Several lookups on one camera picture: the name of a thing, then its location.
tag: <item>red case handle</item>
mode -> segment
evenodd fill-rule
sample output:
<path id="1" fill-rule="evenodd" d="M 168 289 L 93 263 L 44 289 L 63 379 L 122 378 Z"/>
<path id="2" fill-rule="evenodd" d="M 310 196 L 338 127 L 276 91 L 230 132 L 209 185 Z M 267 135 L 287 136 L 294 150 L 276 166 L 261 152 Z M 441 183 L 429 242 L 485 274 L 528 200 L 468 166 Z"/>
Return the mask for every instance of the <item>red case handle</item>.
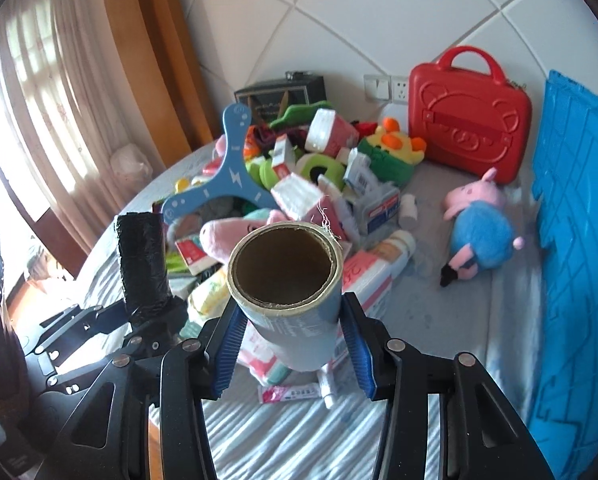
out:
<path id="1" fill-rule="evenodd" d="M 463 52 L 474 52 L 475 54 L 479 54 L 483 59 L 486 60 L 486 63 L 490 68 L 490 75 L 492 76 L 493 81 L 498 85 L 506 84 L 506 74 L 503 72 L 501 65 L 499 65 L 499 63 L 497 63 L 495 59 L 485 50 L 481 50 L 475 46 L 464 45 L 449 48 L 436 63 L 441 70 L 450 70 L 452 68 L 452 62 L 454 61 L 454 58 Z"/>

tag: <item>bed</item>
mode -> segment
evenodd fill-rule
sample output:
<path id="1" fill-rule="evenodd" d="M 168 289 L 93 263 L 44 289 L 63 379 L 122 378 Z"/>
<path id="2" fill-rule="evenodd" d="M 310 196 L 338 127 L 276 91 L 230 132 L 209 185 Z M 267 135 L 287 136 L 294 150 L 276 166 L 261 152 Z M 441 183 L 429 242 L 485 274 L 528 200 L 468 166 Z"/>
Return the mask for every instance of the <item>bed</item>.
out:
<path id="1" fill-rule="evenodd" d="M 211 157 L 205 146 L 162 174 L 134 198 L 124 212 L 149 210 L 153 200 L 171 192 L 183 175 L 199 173 Z M 413 234 L 415 256 L 393 285 L 383 317 L 392 336 L 420 351 L 454 357 L 472 352 L 495 378 L 524 420 L 537 379 L 541 340 L 541 260 L 536 242 L 536 208 L 530 190 L 509 186 L 507 213 L 526 248 L 495 272 L 469 282 L 438 285 L 446 262 L 450 223 L 440 202 L 450 189 L 473 180 L 459 171 L 421 164 L 407 186 L 418 202 Z M 121 298 L 116 240 L 110 226 L 88 257 L 77 279 L 82 306 Z M 64 367 L 94 361 L 118 348 L 125 328 L 87 342 Z M 287 381 L 303 384 L 313 374 L 293 373 Z M 384 402 L 370 402 L 356 384 L 349 360 L 335 370 L 339 389 L 331 410 L 322 400 L 261 405 L 257 382 L 239 365 L 230 387 L 217 402 L 204 403 L 205 420 L 217 474 L 222 480 L 370 478 L 378 448 Z M 158 424 L 159 412 L 151 418 Z M 438 397 L 429 397 L 426 479 L 437 478 Z"/>

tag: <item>white tiled wall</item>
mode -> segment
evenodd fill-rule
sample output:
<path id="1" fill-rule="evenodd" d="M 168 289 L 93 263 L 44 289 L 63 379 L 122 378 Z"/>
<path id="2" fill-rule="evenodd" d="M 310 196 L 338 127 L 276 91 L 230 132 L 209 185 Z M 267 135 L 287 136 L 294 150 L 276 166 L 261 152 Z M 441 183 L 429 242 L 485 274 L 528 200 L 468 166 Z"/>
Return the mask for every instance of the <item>white tiled wall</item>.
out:
<path id="1" fill-rule="evenodd" d="M 598 22 L 583 0 L 181 0 L 217 111 L 243 86 L 312 70 L 349 120 L 392 115 L 363 75 L 408 75 L 455 44 L 489 51 L 540 116 L 550 69 L 598 93 Z M 457 63 L 485 70 L 473 54 Z"/>

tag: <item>electrical outlet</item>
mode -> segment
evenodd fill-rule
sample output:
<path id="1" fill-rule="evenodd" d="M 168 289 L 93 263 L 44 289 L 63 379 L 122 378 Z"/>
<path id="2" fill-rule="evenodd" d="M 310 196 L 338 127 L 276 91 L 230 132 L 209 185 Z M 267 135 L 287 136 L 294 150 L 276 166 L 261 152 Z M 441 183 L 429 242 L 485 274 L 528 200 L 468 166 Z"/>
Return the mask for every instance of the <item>electrical outlet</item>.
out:
<path id="1" fill-rule="evenodd" d="M 393 103 L 407 103 L 408 102 L 408 78 L 393 75 L 390 78 L 392 82 L 392 102 Z"/>
<path id="2" fill-rule="evenodd" d="M 364 90 L 368 101 L 389 101 L 390 76 L 364 75 Z"/>

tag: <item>blue plush body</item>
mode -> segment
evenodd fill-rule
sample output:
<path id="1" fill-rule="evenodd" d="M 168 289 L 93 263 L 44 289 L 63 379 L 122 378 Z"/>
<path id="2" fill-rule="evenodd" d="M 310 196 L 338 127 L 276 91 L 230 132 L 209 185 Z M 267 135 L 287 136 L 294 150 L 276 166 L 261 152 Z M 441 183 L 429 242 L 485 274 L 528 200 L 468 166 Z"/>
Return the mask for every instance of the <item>blue plush body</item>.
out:
<path id="1" fill-rule="evenodd" d="M 514 231 L 506 216 L 487 202 L 472 202 L 454 221 L 450 253 L 454 256 L 470 244 L 479 270 L 493 269 L 512 257 Z"/>

